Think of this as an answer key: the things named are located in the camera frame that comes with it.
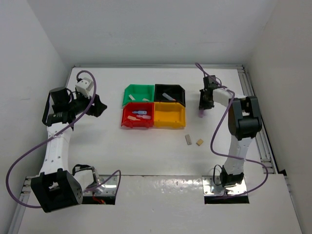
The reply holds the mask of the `beige staple box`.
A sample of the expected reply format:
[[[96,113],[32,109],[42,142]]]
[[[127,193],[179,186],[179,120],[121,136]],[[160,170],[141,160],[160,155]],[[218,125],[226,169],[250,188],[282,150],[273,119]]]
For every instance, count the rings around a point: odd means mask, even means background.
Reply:
[[[190,135],[186,135],[185,139],[186,139],[187,145],[191,145],[192,144]]]

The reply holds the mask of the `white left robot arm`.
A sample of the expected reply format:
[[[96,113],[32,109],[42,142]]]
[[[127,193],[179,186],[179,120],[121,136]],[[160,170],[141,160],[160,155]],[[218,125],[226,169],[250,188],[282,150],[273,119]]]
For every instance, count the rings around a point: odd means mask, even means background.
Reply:
[[[107,108],[98,95],[90,95],[91,88],[75,87],[72,93],[65,87],[49,92],[43,123],[47,127],[48,138],[44,162],[39,175],[31,180],[41,208],[46,213],[83,202],[83,191],[96,182],[93,166],[81,165],[78,170],[69,170],[69,143],[73,133],[73,122],[85,113],[99,117]]]

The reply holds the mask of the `tan eraser block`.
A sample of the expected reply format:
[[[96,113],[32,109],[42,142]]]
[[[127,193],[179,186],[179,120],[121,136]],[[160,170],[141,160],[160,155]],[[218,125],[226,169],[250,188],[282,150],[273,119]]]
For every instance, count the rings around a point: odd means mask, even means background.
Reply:
[[[203,140],[202,140],[202,139],[199,139],[199,140],[196,142],[196,144],[197,144],[198,146],[200,146],[202,143],[203,143]]]

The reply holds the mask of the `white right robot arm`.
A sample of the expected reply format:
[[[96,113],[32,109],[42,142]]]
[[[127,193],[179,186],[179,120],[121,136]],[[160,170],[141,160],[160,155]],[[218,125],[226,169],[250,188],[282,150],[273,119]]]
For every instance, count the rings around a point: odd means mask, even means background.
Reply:
[[[220,185],[230,187],[240,184],[244,177],[244,161],[252,140],[262,129],[258,98],[236,96],[217,83],[216,76],[205,75],[204,88],[200,90],[199,111],[214,108],[215,103],[226,107],[228,129],[231,134],[229,157],[221,168]]]

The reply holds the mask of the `orange correction tape dispenser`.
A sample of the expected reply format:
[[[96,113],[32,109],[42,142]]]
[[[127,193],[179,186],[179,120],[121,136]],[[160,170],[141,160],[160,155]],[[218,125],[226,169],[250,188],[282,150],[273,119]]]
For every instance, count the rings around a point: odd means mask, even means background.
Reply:
[[[132,121],[137,121],[138,120],[136,117],[133,117],[133,116],[127,116],[127,118],[132,120]]]

